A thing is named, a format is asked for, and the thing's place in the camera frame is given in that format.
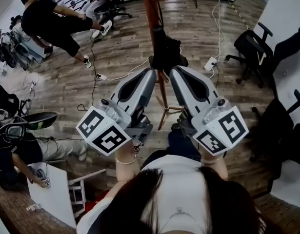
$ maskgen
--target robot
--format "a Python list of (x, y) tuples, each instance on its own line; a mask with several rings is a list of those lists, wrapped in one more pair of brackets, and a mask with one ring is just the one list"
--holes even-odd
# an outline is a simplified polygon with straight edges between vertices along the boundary
[[(177, 120), (182, 132), (213, 156), (236, 146), (248, 128), (236, 106), (218, 92), (211, 80), (195, 70), (174, 66), (169, 78), (183, 108)], [(144, 109), (152, 95), (156, 72), (145, 68), (123, 79), (110, 98), (91, 107), (76, 126), (82, 138), (109, 156), (129, 140), (144, 144), (153, 125)]]

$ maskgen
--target man in black shirt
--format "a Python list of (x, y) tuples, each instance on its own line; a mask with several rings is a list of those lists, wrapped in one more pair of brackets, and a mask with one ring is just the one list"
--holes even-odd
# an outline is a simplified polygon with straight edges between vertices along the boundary
[(38, 37), (41, 37), (48, 43), (64, 49), (70, 56), (76, 60), (85, 63), (87, 68), (91, 67), (88, 56), (83, 56), (80, 52), (80, 46), (71, 37), (72, 33), (96, 29), (105, 36), (112, 26), (108, 21), (104, 25), (92, 21), (85, 14), (80, 14), (65, 6), (57, 5), (51, 0), (21, 0), (25, 5), (25, 11), (22, 19), (22, 29), (29, 35), (37, 45), (47, 48)]
[(61, 159), (67, 155), (76, 155), (80, 161), (87, 156), (87, 144), (81, 140), (39, 140), (31, 133), (25, 133), (18, 141), (9, 141), (0, 135), (0, 175), (10, 178), (16, 166), (26, 177), (44, 187), (40, 178), (33, 175), (27, 165), (42, 161)]

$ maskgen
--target dark blue pants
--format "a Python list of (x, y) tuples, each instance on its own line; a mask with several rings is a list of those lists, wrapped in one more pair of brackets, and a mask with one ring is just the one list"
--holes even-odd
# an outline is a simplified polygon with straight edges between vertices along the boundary
[(144, 162), (141, 169), (152, 161), (164, 157), (165, 155), (178, 155), (196, 161), (201, 160), (201, 155), (191, 140), (184, 136), (180, 129), (175, 129), (168, 135), (169, 147), (166, 150), (159, 150), (152, 153)]

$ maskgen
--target white pants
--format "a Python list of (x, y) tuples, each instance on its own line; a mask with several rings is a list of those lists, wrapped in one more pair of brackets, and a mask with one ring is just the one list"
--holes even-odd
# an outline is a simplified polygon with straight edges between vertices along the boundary
[(38, 139), (38, 143), (42, 152), (42, 161), (61, 159), (67, 155), (79, 156), (87, 149), (87, 143), (82, 140), (49, 140), (43, 142)]
[(95, 14), (95, 9), (105, 4), (105, 0), (93, 1), (85, 4), (82, 10), (85, 12), (86, 16), (94, 21), (98, 21)]

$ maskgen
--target white marker cube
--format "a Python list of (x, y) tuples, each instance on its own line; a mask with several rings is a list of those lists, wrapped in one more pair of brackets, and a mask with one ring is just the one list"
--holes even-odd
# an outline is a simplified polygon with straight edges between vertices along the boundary
[(206, 124), (194, 136), (211, 155), (224, 153), (238, 144), (248, 128), (238, 108), (234, 106), (228, 111), (221, 112), (219, 117)]
[(76, 129), (89, 145), (106, 156), (131, 140), (113, 119), (95, 107), (88, 110)]

